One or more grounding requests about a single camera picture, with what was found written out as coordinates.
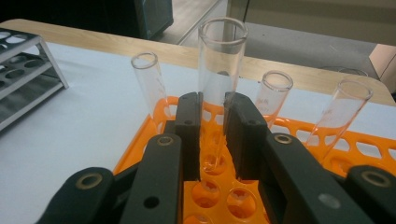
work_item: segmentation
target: black holder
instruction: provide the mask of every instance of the black holder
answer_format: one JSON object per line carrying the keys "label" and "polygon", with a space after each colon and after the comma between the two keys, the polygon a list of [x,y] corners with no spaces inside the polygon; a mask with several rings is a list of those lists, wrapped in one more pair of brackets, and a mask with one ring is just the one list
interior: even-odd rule
{"label": "black holder", "polygon": [[[372,166],[334,175],[297,138],[271,133],[248,97],[236,93],[226,106],[236,177],[259,180],[271,223],[396,223],[395,176]],[[149,140],[141,162],[115,176],[75,173],[38,223],[183,223],[183,181],[200,178],[200,113],[200,94],[181,96],[176,120]]]}

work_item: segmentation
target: rack hole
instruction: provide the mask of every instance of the rack hole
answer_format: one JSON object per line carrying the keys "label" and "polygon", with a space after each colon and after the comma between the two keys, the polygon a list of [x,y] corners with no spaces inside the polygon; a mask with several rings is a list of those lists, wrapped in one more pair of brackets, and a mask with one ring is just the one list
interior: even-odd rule
{"label": "rack hole", "polygon": [[24,74],[24,71],[21,69],[16,69],[16,70],[12,70],[10,72],[8,72],[6,74],[6,78],[17,78],[20,77]]}
{"label": "rack hole", "polygon": [[212,115],[207,110],[202,111],[202,119],[204,121],[210,121],[212,119]]}
{"label": "rack hole", "polygon": [[26,57],[25,56],[15,56],[15,57],[12,57],[10,60],[9,60],[9,62],[10,63],[23,63],[23,62],[26,62]]}
{"label": "rack hole", "polygon": [[9,44],[18,44],[27,39],[26,35],[13,35],[6,39],[6,42]]}
{"label": "rack hole", "polygon": [[11,34],[9,32],[0,32],[0,39],[9,37]]}
{"label": "rack hole", "polygon": [[379,149],[377,146],[365,144],[362,142],[357,142],[356,147],[361,152],[361,154],[363,154],[365,156],[371,156],[371,157],[375,157],[375,158],[379,158],[379,159],[382,158],[381,153],[379,152]]}
{"label": "rack hole", "polygon": [[210,224],[210,219],[204,215],[197,214],[187,217],[183,224]]}
{"label": "rack hole", "polygon": [[161,133],[163,131],[163,121],[161,121],[157,126],[157,133]]}
{"label": "rack hole", "polygon": [[394,160],[396,160],[396,149],[390,148],[389,154]]}
{"label": "rack hole", "polygon": [[306,142],[306,140],[308,140],[309,135],[311,134],[311,132],[306,132],[303,130],[297,130],[297,138],[301,141],[301,142]]}
{"label": "rack hole", "polygon": [[216,164],[216,157],[208,155],[204,158],[204,171],[209,175],[221,175],[227,168],[224,157],[219,158],[219,164]]}
{"label": "rack hole", "polygon": [[198,206],[210,208],[219,202],[220,190],[214,182],[203,180],[192,188],[191,197]]}
{"label": "rack hole", "polygon": [[279,126],[279,125],[275,125],[275,124],[271,127],[271,132],[272,133],[287,133],[287,134],[290,134],[290,131],[289,131],[288,128],[283,127],[283,126]]}
{"label": "rack hole", "polygon": [[337,137],[336,135],[326,136],[324,138],[324,144],[326,144],[326,146],[330,145],[335,140],[336,137]]}
{"label": "rack hole", "polygon": [[26,68],[33,68],[33,67],[41,66],[42,64],[44,64],[44,62],[41,61],[41,60],[31,60],[31,61],[27,62],[27,63],[24,65],[24,67],[26,67]]}
{"label": "rack hole", "polygon": [[218,125],[222,125],[224,122],[224,115],[216,115],[215,121]]}
{"label": "rack hole", "polygon": [[227,197],[227,208],[237,218],[248,218],[256,212],[256,202],[245,189],[234,189]]}
{"label": "rack hole", "polygon": [[34,45],[32,47],[30,47],[29,49],[26,49],[23,51],[24,53],[28,53],[28,54],[34,54],[34,55],[40,55],[40,50],[38,49],[37,45]]}
{"label": "rack hole", "polygon": [[334,148],[341,150],[341,151],[349,151],[350,150],[349,143],[344,138],[340,138],[337,141],[337,143],[335,144]]}
{"label": "rack hole", "polygon": [[169,105],[169,110],[172,116],[174,116],[177,112],[177,105]]}
{"label": "rack hole", "polygon": [[7,68],[4,65],[0,64],[0,73],[6,72]]}
{"label": "rack hole", "polygon": [[169,118],[169,117],[172,116],[171,109],[170,109],[169,106],[167,106],[167,105],[163,108],[163,113],[165,114],[165,116],[166,116],[167,118]]}

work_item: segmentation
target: test tube rack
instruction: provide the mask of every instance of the test tube rack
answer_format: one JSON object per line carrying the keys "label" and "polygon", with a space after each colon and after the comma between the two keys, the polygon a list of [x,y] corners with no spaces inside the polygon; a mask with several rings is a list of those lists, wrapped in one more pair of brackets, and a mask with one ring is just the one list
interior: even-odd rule
{"label": "test tube rack", "polygon": [[[170,96],[168,97],[168,103],[169,105],[177,105],[178,108],[180,99]],[[164,116],[161,116],[161,111],[163,111],[163,108],[158,106],[156,108],[158,113],[154,115],[155,119],[165,119]],[[211,110],[211,117],[216,114],[215,110]],[[287,129],[284,133],[289,133],[296,138],[303,138],[300,136],[300,132],[309,132],[315,124],[277,118],[274,125]],[[120,158],[113,171],[114,175],[121,174],[122,171],[140,162],[150,137],[157,134],[155,130],[154,122],[148,116],[122,158]],[[348,142],[350,149],[342,150],[337,147],[332,150],[322,164],[324,168],[337,176],[347,177],[351,167],[368,164],[396,175],[396,158],[391,155],[391,151],[394,150],[391,148],[395,148],[395,140],[351,131],[347,131],[343,135],[343,139]],[[373,145],[382,157],[377,158],[364,154],[358,148],[359,142]],[[184,181],[183,224],[270,223],[267,210],[264,208],[259,193],[259,182],[253,180],[254,178],[251,178],[252,180],[249,180],[249,178],[247,180],[236,179],[235,171],[241,169],[241,166],[234,167],[234,165],[230,149],[225,148],[221,152],[219,168],[214,172],[204,172],[199,168],[201,169],[201,181]],[[249,166],[244,167],[250,169],[256,166],[249,163]],[[186,173],[191,174],[191,170],[185,170],[184,174]]]}
{"label": "test tube rack", "polygon": [[0,131],[61,88],[61,70],[40,35],[0,28]]}
{"label": "test tube rack", "polygon": [[[272,133],[240,93],[228,106],[219,163],[205,166],[213,147],[202,142],[218,138],[200,137],[215,127],[201,120],[201,111],[213,124],[218,107],[196,92],[168,103],[177,112],[163,133],[148,116],[113,172],[91,167],[71,175],[37,223],[396,223],[393,167],[329,173],[297,137]],[[157,121],[167,117],[165,105],[155,107]]]}

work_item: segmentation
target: table surface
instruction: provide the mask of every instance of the table surface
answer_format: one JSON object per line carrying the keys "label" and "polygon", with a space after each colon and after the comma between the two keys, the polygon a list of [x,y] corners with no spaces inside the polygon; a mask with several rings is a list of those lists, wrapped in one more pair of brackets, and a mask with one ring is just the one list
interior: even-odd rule
{"label": "table surface", "polygon": [[[119,55],[134,56],[141,51],[153,51],[160,62],[189,68],[198,67],[198,49],[136,39],[126,36],[97,33],[76,28],[36,21],[12,20],[0,23],[0,27],[41,35],[45,41],[67,46],[93,49]],[[332,94],[336,84],[348,74],[288,63],[272,62],[245,57],[240,76],[261,80],[269,70],[290,74],[294,88]],[[374,90],[373,103],[396,106],[386,86],[373,78],[360,77]]]}

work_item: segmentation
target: screw hole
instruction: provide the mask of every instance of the screw hole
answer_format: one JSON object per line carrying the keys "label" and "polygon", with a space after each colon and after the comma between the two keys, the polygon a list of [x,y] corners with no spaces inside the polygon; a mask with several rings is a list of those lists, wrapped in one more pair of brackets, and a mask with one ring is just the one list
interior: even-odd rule
{"label": "screw hole", "polygon": [[291,138],[285,134],[277,134],[274,138],[278,143],[281,144],[290,144],[292,142]]}
{"label": "screw hole", "polygon": [[98,173],[85,174],[76,183],[78,189],[92,189],[102,182],[103,177]]}
{"label": "screw hole", "polygon": [[157,197],[148,197],[145,201],[144,201],[144,205],[146,208],[148,209],[152,209],[158,206],[158,204],[160,204],[160,199],[158,199]]}
{"label": "screw hole", "polygon": [[390,180],[380,173],[374,171],[364,171],[361,173],[361,177],[372,185],[375,185],[380,188],[389,188]]}
{"label": "screw hole", "polygon": [[168,137],[168,136],[164,136],[164,137],[160,137],[157,140],[157,144],[164,147],[164,146],[169,146],[174,142],[173,138]]}

